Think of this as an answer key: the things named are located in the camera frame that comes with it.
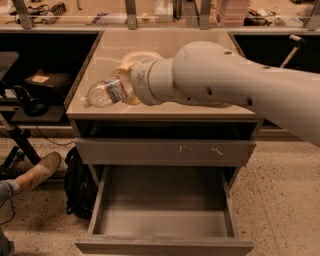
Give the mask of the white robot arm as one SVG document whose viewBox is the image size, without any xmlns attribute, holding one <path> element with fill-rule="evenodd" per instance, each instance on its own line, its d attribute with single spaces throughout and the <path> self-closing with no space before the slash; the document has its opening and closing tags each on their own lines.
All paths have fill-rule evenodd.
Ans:
<svg viewBox="0 0 320 256">
<path fill-rule="evenodd" d="M 246 108 L 291 134 L 320 146 L 320 75 L 265 66 L 213 42 L 196 41 L 174 57 L 129 60 L 121 74 L 146 105 L 175 102 Z"/>
</svg>

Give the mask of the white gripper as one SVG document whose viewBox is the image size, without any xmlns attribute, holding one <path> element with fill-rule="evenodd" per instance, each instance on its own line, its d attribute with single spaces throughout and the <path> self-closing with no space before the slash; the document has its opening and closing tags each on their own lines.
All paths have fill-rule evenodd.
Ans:
<svg viewBox="0 0 320 256">
<path fill-rule="evenodd" d="M 130 80 L 137 97 L 128 97 L 125 104 L 138 105 L 140 101 L 146 105 L 164 103 L 162 89 L 167 85 L 166 59 L 144 58 L 135 64 L 124 63 L 115 67 L 111 74 L 124 81 Z"/>
</svg>

